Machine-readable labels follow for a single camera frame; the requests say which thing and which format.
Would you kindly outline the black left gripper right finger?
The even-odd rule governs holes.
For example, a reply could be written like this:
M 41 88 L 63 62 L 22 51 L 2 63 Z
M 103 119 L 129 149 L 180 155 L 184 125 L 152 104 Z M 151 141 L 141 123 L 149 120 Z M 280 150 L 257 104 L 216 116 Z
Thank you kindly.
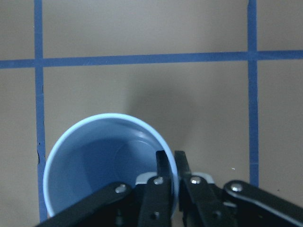
M 190 170 L 176 151 L 179 209 L 187 227 L 301 227 L 303 209 L 240 180 L 219 188 L 208 174 Z

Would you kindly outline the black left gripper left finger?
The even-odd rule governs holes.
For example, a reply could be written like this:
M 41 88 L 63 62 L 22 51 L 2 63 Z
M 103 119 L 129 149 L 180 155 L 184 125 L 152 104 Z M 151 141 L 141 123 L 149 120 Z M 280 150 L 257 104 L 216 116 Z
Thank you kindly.
M 135 187 L 110 183 L 64 209 L 40 227 L 170 227 L 172 182 L 165 151 L 156 152 L 157 172 Z

